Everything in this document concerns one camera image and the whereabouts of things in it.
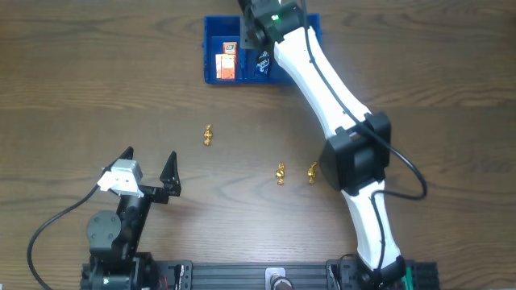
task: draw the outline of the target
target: blue plastic container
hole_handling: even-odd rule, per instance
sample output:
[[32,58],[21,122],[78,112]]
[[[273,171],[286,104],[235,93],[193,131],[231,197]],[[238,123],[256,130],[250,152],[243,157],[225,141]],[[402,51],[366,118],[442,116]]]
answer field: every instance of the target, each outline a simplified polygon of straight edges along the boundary
[[[314,28],[319,43],[321,42],[321,16],[309,14],[310,25]],[[237,65],[234,80],[217,78],[215,55],[223,53],[223,43],[238,44]],[[268,77],[255,75],[256,58],[262,52],[245,50],[240,45],[240,16],[206,16],[204,18],[204,78],[212,85],[236,84],[284,84],[292,83],[289,74],[281,68],[271,56],[270,73]]]

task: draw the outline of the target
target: black cable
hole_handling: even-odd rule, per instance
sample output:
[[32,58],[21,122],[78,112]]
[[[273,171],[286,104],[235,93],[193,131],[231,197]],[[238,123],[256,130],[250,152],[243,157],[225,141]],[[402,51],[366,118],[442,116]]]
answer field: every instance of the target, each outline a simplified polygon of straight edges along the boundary
[[[117,158],[117,160],[119,159],[132,159],[132,155],[133,155],[133,148],[132,147],[128,147],[122,154],[119,158]],[[103,168],[102,169],[102,175],[104,175],[104,173],[108,170],[111,169],[111,166],[113,166],[113,164],[116,162],[113,161],[111,162],[110,165],[108,165],[107,167]],[[89,193],[84,197],[82,198],[80,201],[78,201],[75,205],[72,205],[70,207],[68,207],[67,209],[63,210],[62,212],[56,214],[55,216],[51,217],[48,221],[46,221],[42,226],[39,227],[39,229],[32,235],[32,238],[31,238],[31,241],[29,242],[29,245],[27,247],[27,263],[29,264],[29,269],[31,269],[31,272],[32,272],[32,275],[34,276],[34,278],[38,281],[38,283],[40,283],[41,287],[43,287],[43,289],[45,290],[52,290],[50,288],[50,286],[48,286],[44,281],[43,279],[41,279],[40,275],[38,274],[38,272],[35,270],[35,267],[34,267],[34,263],[32,262],[32,248],[34,247],[34,243],[35,243],[35,240],[38,238],[38,236],[41,234],[41,232],[47,227],[47,226],[50,226],[50,224],[52,224],[53,222],[55,222],[57,219],[61,218],[62,216],[64,216],[65,214],[71,212],[72,210],[76,209],[77,207],[79,207],[80,205],[82,205],[83,203],[87,202],[89,200],[90,197],[93,196],[93,194],[97,191],[98,189],[98,185],[95,185],[91,191],[89,191]]]
[[387,150],[389,150],[391,153],[393,153],[416,175],[416,177],[418,178],[418,180],[422,186],[422,193],[420,196],[411,196],[411,195],[396,193],[396,192],[392,192],[392,191],[388,191],[388,190],[377,190],[374,193],[372,193],[372,195],[371,195],[371,203],[372,203],[372,207],[374,209],[374,213],[377,216],[378,224],[380,226],[380,235],[381,235],[380,261],[378,263],[378,268],[375,270],[377,273],[379,273],[379,271],[381,270],[383,260],[384,260],[384,256],[385,256],[385,233],[384,233],[383,223],[381,222],[380,213],[378,212],[375,196],[377,194],[383,193],[383,194],[390,195],[393,197],[399,197],[399,198],[408,199],[408,200],[412,200],[412,201],[420,201],[427,196],[427,192],[428,192],[427,182],[425,181],[425,178],[423,177],[422,173],[416,168],[416,166],[414,164],[412,164],[412,162],[410,162],[410,160],[408,160],[398,150],[396,150],[392,146],[390,146],[379,135],[377,135],[374,131],[369,129],[369,127],[367,127],[361,121],[359,121],[352,114],[352,112],[346,107],[346,105],[344,105],[344,103],[340,100],[339,95],[333,90],[333,88],[331,87],[328,80],[324,77],[323,72],[321,71],[319,66],[317,66],[317,63],[315,62],[315,58],[314,58],[314,55],[312,54],[312,49],[310,46],[310,38],[308,36],[308,30],[309,30],[310,24],[309,24],[308,15],[306,12],[306,0],[301,0],[301,4],[302,4],[302,12],[303,12],[303,23],[304,23],[304,28],[305,28],[306,48],[307,48],[308,54],[310,56],[310,62],[312,64],[314,64],[315,70],[317,70],[317,73],[322,78],[322,81],[324,82],[326,87],[330,90],[330,92],[333,94],[333,97],[335,98],[335,100],[342,107],[344,113],[347,114],[349,116],[349,118],[351,118],[353,120],[353,122],[355,122],[356,125],[360,128],[361,132],[357,132],[357,133],[365,133],[366,135],[368,135],[369,137],[374,139],[376,142],[378,142],[381,146],[385,147]]

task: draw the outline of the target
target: wood grain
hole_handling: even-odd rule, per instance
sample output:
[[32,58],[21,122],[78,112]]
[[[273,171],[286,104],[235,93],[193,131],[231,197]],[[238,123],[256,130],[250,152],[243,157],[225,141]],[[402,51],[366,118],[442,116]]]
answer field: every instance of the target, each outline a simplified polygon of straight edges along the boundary
[[[512,0],[309,1],[350,90],[393,123],[429,197],[387,198],[405,257],[436,261],[443,288],[516,287],[516,5]],[[0,3],[0,284],[39,288],[34,231],[79,200],[127,146],[158,185],[178,153],[180,198],[154,205],[141,251],[194,262],[325,261],[356,249],[343,198],[306,170],[324,136],[288,86],[204,83],[204,15],[233,0]],[[202,145],[214,124],[213,146]],[[285,186],[273,173],[287,167]],[[393,161],[388,187],[417,183]],[[35,265],[75,289],[97,193],[47,228]]]

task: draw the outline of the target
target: orange box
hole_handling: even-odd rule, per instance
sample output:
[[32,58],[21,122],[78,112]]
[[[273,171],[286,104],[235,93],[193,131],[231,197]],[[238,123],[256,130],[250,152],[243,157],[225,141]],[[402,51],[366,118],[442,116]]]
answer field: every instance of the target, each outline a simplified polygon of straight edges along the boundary
[[223,78],[223,54],[215,55],[215,67],[217,68],[217,78]]
[[224,53],[236,56],[236,42],[224,43]]
[[234,80],[235,79],[235,62],[236,56],[223,55],[222,58],[222,79],[223,80]]

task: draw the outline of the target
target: wooden table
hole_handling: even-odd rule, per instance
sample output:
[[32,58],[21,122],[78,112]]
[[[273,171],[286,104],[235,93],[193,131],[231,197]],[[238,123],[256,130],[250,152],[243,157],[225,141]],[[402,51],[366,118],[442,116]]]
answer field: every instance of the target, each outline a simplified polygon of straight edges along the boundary
[[[429,197],[387,198],[408,259],[437,261],[443,288],[516,287],[516,4],[513,0],[309,1],[349,89],[385,111],[393,143]],[[0,4],[0,284],[37,289],[27,244],[82,198],[127,146],[158,176],[178,153],[183,192],[154,205],[141,251],[194,262],[326,261],[356,250],[341,194],[308,185],[323,132],[305,98],[280,85],[204,83],[204,15],[236,0],[15,1]],[[213,146],[202,145],[213,124]],[[274,171],[285,162],[285,186]],[[390,189],[417,193],[399,162]],[[117,198],[96,193],[48,227],[35,265],[75,289],[85,226]]]

